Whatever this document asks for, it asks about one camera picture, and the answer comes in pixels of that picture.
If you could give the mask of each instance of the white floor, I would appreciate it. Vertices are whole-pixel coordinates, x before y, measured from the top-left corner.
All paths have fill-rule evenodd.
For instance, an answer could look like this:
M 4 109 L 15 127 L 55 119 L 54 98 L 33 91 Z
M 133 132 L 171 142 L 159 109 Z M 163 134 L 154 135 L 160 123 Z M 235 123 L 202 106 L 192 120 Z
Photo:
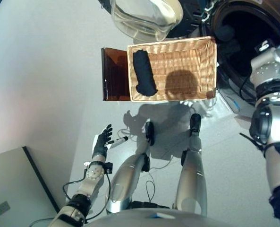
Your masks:
M 249 141 L 238 134 L 248 132 L 239 126 L 235 115 L 219 94 L 214 107 L 209 109 L 202 101 L 194 104 L 188 102 L 101 104 L 109 106 L 112 110 L 102 112 L 98 119 L 86 126 L 85 131 L 81 131 L 81 135 L 84 133 L 84 137 L 87 137 L 85 134 L 88 134 L 89 128 L 95 128 L 95 131 L 99 132 L 104 125 L 112 123 L 114 138 L 118 137 L 117 132 L 119 136 L 129 136 L 130 139 L 126 143 L 108 152 L 107 161 L 113 163 L 114 173 L 128 156 L 135 153 L 137 145 L 143 141 L 141 130 L 145 121 L 150 119 L 154 122 L 156 141 L 155 145 L 150 147 L 151 167 L 165 167 L 150 171 L 156 184 L 152 202 L 168 207 L 174 202 L 181 171 L 180 156 L 187 147 L 189 117 L 196 111 L 203 117 L 200 137 L 207 182 L 208 216 L 236 227 L 279 226 L 279 222 L 272 217 L 272 208 L 267 201 L 270 192 L 266 181 L 264 158 Z M 87 141 L 79 140 L 79 146 L 84 149 L 80 148 L 76 152 L 71 180 L 82 175 L 83 162 L 90 156 L 90 142 L 89 138 Z M 145 189 L 147 180 L 151 180 L 148 173 L 141 173 L 133 200 L 148 201 Z M 69 193 L 71 194 L 77 187 L 70 186 Z M 88 217 L 98 213 L 104 206 L 107 188 L 108 183 L 105 179 Z M 153 192 L 151 184 L 148 184 L 148 190 L 151 195 Z

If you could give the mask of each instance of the folded black towel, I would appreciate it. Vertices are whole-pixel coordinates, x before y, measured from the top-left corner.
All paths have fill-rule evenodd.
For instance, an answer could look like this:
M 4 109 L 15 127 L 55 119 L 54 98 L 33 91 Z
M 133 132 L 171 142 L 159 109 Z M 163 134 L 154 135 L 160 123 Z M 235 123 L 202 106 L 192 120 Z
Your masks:
M 138 80 L 136 90 L 144 96 L 153 96 L 158 90 L 155 88 L 147 51 L 138 50 L 135 52 L 133 54 L 133 64 Z

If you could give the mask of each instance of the silver robot leg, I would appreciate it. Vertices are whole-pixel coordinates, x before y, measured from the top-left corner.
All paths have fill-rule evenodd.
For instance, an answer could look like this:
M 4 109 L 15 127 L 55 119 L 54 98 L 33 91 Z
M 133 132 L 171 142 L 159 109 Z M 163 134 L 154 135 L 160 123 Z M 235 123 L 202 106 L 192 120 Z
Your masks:
M 195 212 L 201 209 L 201 215 L 207 215 L 207 189 L 201 158 L 202 146 L 199 138 L 201 116 L 193 114 L 190 119 L 189 149 L 183 152 L 182 172 L 178 182 L 174 209 Z
M 148 146 L 148 141 L 141 144 L 136 154 L 127 158 L 113 177 L 110 199 L 106 206 L 108 213 L 117 213 L 128 209 L 145 164 L 145 159 L 148 158 L 146 155 Z

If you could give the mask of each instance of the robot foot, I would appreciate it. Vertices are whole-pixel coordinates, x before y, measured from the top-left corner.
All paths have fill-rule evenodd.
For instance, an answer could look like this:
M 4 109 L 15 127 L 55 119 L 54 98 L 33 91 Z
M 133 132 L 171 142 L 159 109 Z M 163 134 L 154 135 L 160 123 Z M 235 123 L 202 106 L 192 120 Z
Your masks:
M 154 126 L 152 122 L 145 123 L 145 136 L 148 142 L 150 142 L 150 146 L 154 144 Z
M 189 122 L 190 125 L 189 136 L 191 136 L 193 132 L 197 133 L 197 135 L 200 133 L 201 121 L 202 118 L 198 113 L 194 113 L 191 115 L 190 122 Z

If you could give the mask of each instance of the wire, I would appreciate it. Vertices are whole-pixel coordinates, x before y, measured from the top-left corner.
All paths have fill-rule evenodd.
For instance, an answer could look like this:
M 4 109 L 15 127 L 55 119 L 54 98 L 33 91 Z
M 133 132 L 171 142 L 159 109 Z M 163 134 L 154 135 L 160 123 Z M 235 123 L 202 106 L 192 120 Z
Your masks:
M 236 106 L 236 108 L 238 109 L 238 112 L 239 112 L 240 111 L 240 107 L 239 107 L 238 103 L 233 98 L 231 98 L 230 96 L 226 96 L 226 97 L 228 99 L 230 99 L 234 103 L 234 105 Z
M 109 190 L 108 190 L 108 198 L 107 198 L 107 200 L 106 200 L 106 202 L 105 202 L 105 205 L 104 205 L 104 207 L 102 208 L 102 210 L 101 210 L 99 213 L 97 213 L 95 216 L 92 216 L 92 217 L 90 217 L 90 218 L 87 218 L 87 219 L 85 220 L 85 223 L 87 223 L 89 220 L 91 220 L 91 219 L 96 218 L 97 216 L 99 216 L 99 215 L 104 211 L 104 209 L 106 208 L 106 205 L 107 205 L 108 201 L 110 200 L 110 178 L 108 177 L 108 174 L 107 174 L 107 173 L 106 173 L 106 176 L 107 176 L 107 180 L 108 180 L 108 184 L 109 184 Z
M 39 219 L 39 220 L 36 220 L 36 221 L 33 221 L 28 227 L 32 227 L 33 225 L 39 223 L 39 222 L 42 222 L 42 221 L 51 221 L 53 220 L 54 218 L 43 218 L 43 219 Z
M 68 198 L 69 200 L 71 200 L 71 198 L 68 196 L 66 190 L 65 190 L 65 186 L 69 185 L 69 184 L 73 184 L 73 183 L 79 183 L 81 181 L 83 181 L 85 179 L 85 176 L 86 176 L 86 172 L 87 172 L 87 169 L 84 169 L 84 174 L 83 174 L 83 178 L 80 179 L 80 180 L 77 180 L 77 181 L 71 181 L 71 182 L 68 182 L 66 183 L 65 185 L 62 186 L 62 191 L 63 193 L 65 194 L 65 197 Z
M 165 168 L 166 166 L 168 166 L 169 164 L 170 164 L 170 162 L 172 161 L 172 159 L 173 159 L 173 156 L 171 157 L 171 159 L 169 160 L 169 162 L 166 164 L 166 165 L 164 165 L 164 166 L 162 166 L 162 167 L 152 167 L 152 168 L 150 168 L 150 170 L 152 170 L 152 169 L 163 169 L 163 168 Z
M 153 179 L 153 176 L 150 174 L 150 172 L 148 172 L 149 176 L 151 177 L 152 181 L 146 181 L 145 183 L 145 186 L 146 186 L 146 192 L 147 192 L 147 196 L 148 196 L 148 200 L 149 202 L 151 202 L 151 200 L 153 200 L 153 197 L 154 197 L 154 194 L 155 194 L 155 183 L 154 183 L 154 179 Z M 152 197 L 150 198 L 150 195 L 148 193 L 148 188 L 147 188 L 147 183 L 150 182 L 152 185 L 153 185 L 153 195 Z
M 251 139 L 250 137 L 246 136 L 243 133 L 240 133 L 241 136 L 245 137 L 247 140 L 249 140 L 251 143 L 253 143 L 257 149 L 259 149 L 261 152 L 263 152 L 263 146 L 258 144 L 255 140 Z
M 243 100 L 246 101 L 246 102 L 255 102 L 254 99 L 245 99 L 245 98 L 243 97 L 243 93 L 242 93 L 243 87 L 244 87 L 244 85 L 246 84 L 246 82 L 247 82 L 247 80 L 248 80 L 249 78 L 250 78 L 250 76 L 248 76 L 248 77 L 244 80 L 244 82 L 242 83 L 242 85 L 240 86 L 240 88 L 239 88 L 239 96 L 241 97 L 241 99 L 243 99 Z
M 228 85 L 229 85 L 229 87 L 231 88 L 231 90 L 234 91 L 235 94 L 237 94 L 237 95 L 240 96 L 239 92 L 236 92 L 236 90 L 234 90 L 233 87 L 230 85 L 229 80 L 228 80 Z M 248 101 L 247 101 L 247 100 L 245 100 L 245 99 L 242 98 L 242 97 L 241 97 L 241 99 L 244 100 L 244 101 L 246 101 L 249 105 L 254 106 L 254 104 L 250 103 L 250 102 L 255 102 L 254 100 L 249 100 L 249 99 L 248 99 Z

